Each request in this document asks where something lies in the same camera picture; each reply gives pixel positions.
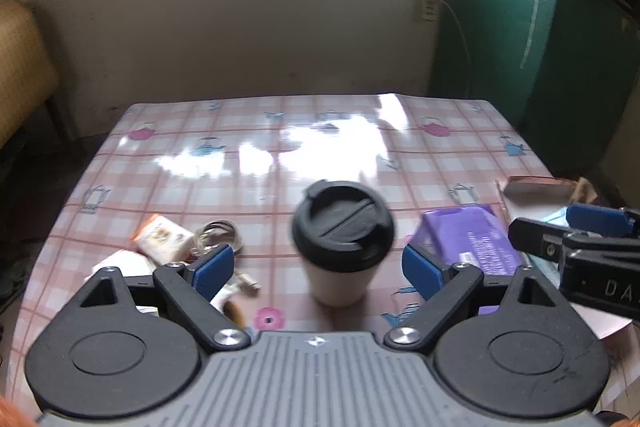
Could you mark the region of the orange white tissue packet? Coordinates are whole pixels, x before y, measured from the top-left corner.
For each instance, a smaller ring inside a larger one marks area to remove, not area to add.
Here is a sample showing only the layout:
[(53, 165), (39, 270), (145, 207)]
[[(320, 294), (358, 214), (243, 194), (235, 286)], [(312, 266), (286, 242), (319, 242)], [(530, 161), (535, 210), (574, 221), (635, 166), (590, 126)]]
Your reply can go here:
[(156, 265), (186, 261), (194, 247), (192, 232), (157, 213), (142, 223), (131, 240)]

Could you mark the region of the blue face mask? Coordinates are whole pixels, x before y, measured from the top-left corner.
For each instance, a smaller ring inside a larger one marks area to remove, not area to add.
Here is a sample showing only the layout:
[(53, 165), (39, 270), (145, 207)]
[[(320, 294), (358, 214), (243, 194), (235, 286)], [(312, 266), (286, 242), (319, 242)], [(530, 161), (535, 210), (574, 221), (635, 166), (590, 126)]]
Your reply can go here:
[(540, 221), (547, 223), (547, 225), (554, 225), (555, 227), (568, 228), (570, 225), (567, 222), (566, 212), (567, 212), (567, 206), (561, 207), (560, 209), (550, 213), (550, 215), (540, 218)]

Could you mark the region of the open cardboard box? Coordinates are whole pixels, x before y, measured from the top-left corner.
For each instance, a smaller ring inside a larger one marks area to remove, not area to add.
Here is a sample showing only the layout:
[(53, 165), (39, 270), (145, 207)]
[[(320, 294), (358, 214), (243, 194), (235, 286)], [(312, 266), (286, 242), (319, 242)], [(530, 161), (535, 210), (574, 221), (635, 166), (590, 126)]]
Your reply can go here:
[(585, 178), (578, 181), (552, 176), (509, 176), (495, 182), (506, 223), (527, 218), (540, 221), (572, 204), (592, 204), (598, 193)]

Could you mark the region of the purple wet wipes pack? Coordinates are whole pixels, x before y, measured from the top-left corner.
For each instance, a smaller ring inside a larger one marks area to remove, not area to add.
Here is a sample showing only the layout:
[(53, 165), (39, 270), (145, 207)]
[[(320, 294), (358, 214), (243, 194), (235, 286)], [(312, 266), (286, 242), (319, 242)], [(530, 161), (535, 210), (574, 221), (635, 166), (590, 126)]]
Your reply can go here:
[(420, 225), (402, 251), (405, 279), (428, 300), (452, 279), (458, 263), (474, 265), (493, 277), (510, 277), (524, 260), (487, 205), (422, 213)]

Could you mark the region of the white paper scraps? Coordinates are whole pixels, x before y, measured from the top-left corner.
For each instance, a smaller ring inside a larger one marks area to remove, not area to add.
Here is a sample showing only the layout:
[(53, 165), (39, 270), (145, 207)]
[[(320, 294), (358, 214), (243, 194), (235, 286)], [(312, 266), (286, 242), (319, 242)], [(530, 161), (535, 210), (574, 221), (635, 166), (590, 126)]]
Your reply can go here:
[(124, 277), (143, 277), (143, 275), (151, 275), (156, 268), (156, 264), (145, 255), (119, 249), (119, 251), (115, 251), (97, 265), (93, 265), (91, 272), (85, 277), (85, 282), (99, 269), (109, 267), (118, 268)]

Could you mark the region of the green door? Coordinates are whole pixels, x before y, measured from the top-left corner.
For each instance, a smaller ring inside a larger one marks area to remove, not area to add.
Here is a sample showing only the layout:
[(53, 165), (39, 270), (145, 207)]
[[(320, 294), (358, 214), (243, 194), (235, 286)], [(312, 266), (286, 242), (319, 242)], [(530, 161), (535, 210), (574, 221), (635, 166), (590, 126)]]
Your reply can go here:
[(639, 77), (639, 0), (439, 0), (431, 94), (481, 98), (555, 173), (602, 159)]

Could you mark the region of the white cup black lid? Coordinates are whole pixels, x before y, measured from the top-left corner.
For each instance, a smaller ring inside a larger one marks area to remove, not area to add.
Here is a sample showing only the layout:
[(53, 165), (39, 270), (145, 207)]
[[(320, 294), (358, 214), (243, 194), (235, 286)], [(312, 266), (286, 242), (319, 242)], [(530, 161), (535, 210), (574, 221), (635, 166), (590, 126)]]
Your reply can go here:
[(366, 295), (393, 247), (395, 221), (372, 188), (320, 180), (306, 188), (291, 236), (312, 297), (327, 307), (345, 308)]

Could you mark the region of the pink checked tablecloth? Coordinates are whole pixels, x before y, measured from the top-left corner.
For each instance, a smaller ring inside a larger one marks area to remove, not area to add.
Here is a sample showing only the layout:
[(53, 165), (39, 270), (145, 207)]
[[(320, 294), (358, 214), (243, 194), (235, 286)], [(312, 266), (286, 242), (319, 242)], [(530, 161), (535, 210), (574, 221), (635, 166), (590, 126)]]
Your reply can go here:
[[(188, 230), (226, 219), (243, 241), (241, 268), (256, 297), (234, 303), (252, 332), (347, 331), (383, 335), (416, 309), (400, 252), (422, 212), (463, 204), (502, 213), (498, 186), (546, 166), (486, 101), (382, 95), (282, 96), (128, 108), (82, 175), (44, 243), (21, 305), (6, 395), (39, 409), (25, 355), (93, 268), (131, 249), (154, 215)], [(348, 180), (380, 193), (396, 239), (357, 306), (332, 311), (309, 295), (290, 221), (305, 188)]]

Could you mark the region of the woven yellow sofa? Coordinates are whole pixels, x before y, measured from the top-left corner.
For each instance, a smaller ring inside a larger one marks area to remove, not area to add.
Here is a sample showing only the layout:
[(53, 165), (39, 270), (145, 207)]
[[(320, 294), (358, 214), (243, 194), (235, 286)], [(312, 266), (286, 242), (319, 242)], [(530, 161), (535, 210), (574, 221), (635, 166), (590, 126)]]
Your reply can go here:
[(32, 11), (18, 0), (1, 2), (0, 145), (5, 146), (60, 80)]

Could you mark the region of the wall power socket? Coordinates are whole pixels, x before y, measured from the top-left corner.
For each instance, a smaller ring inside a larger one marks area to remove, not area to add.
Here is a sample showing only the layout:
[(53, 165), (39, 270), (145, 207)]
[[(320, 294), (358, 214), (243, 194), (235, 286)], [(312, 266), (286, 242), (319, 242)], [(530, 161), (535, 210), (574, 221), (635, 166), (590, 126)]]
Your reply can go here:
[(420, 15), (424, 22), (435, 23), (437, 20), (438, 0), (421, 0)]

